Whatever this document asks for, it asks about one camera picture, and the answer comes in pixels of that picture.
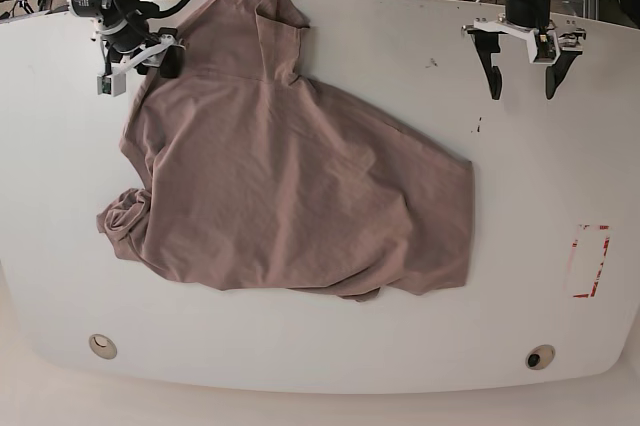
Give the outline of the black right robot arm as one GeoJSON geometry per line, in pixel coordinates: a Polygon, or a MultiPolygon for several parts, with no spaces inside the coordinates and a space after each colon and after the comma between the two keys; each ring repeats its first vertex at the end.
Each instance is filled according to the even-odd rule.
{"type": "Polygon", "coordinates": [[[97,77],[98,92],[117,96],[126,90],[126,76],[134,70],[146,75],[155,69],[165,79],[181,74],[185,46],[175,28],[150,29],[151,20],[163,20],[181,12],[191,0],[179,0],[162,9],[142,0],[67,0],[76,17],[94,25],[104,71],[97,77]]]}

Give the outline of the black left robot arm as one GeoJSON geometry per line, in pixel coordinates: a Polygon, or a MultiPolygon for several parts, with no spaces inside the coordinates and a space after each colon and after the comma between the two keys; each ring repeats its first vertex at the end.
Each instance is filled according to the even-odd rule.
{"type": "Polygon", "coordinates": [[[551,19],[551,0],[505,0],[496,19],[478,17],[462,31],[472,38],[487,79],[491,98],[502,92],[502,74],[493,63],[501,52],[500,38],[511,36],[524,42],[528,61],[544,66],[545,95],[551,100],[574,61],[583,54],[586,31],[572,20],[559,28],[551,19]]]}

